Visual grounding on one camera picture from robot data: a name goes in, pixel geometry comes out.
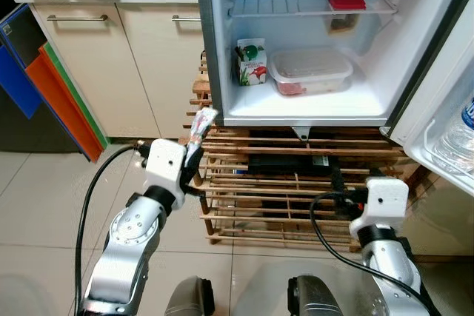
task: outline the container lid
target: container lid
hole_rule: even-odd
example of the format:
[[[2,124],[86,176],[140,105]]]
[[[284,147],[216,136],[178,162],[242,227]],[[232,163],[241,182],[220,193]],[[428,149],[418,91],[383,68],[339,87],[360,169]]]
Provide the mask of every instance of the container lid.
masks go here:
[[[329,0],[334,10],[365,10],[364,0]]]
[[[280,83],[341,79],[353,71],[352,64],[331,47],[277,52],[270,59],[270,74]]]

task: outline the cabinet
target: cabinet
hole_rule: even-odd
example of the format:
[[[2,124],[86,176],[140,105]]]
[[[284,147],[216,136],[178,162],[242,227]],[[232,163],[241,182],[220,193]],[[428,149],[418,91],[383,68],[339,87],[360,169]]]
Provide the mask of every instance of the cabinet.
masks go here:
[[[188,135],[182,124],[204,49],[198,5],[117,4],[117,8],[161,136]]]
[[[160,137],[116,6],[34,7],[106,135]]]

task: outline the refrigerator door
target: refrigerator door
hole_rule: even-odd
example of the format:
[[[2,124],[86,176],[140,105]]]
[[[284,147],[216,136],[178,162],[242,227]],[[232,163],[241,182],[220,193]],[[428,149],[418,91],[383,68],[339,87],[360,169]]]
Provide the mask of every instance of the refrigerator door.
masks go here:
[[[433,146],[474,92],[474,0],[469,0],[431,68],[388,135],[415,161],[474,195],[474,172],[452,174],[433,161]]]

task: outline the wooden rack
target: wooden rack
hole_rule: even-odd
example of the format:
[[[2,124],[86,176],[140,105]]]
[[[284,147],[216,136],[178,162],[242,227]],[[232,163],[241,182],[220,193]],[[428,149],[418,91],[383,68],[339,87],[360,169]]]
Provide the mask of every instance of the wooden rack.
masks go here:
[[[193,85],[196,98],[190,100],[196,111],[212,105],[205,61],[204,55]],[[304,143],[286,128],[212,127],[203,148],[201,174],[194,182],[206,192],[200,218],[211,243],[233,240],[321,248],[310,224],[309,206],[316,195],[331,191],[330,176],[250,174],[250,155],[337,156],[347,189],[365,187],[372,168],[400,178],[404,170],[399,163],[406,160],[401,147],[384,139],[376,128],[314,128]],[[316,213],[334,247],[359,250],[349,234],[350,222],[337,216],[332,200],[321,200]]]

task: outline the small carton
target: small carton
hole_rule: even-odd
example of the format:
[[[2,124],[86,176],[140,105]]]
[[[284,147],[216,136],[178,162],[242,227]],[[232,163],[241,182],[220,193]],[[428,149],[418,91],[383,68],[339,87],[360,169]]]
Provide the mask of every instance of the small carton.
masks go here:
[[[237,41],[238,82],[242,86],[263,84],[267,79],[267,54],[264,38]]]

